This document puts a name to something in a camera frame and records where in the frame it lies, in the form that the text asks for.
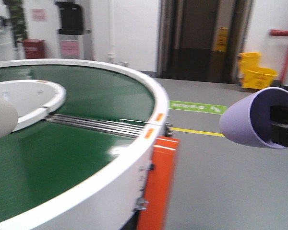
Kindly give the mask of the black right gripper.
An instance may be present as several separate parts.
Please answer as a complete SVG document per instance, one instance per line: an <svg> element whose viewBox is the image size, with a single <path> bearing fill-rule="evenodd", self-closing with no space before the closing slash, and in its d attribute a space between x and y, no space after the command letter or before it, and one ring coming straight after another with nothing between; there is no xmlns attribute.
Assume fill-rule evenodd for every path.
<svg viewBox="0 0 288 230"><path fill-rule="evenodd" d="M288 106L271 106L270 120L272 147L288 148Z"/></svg>

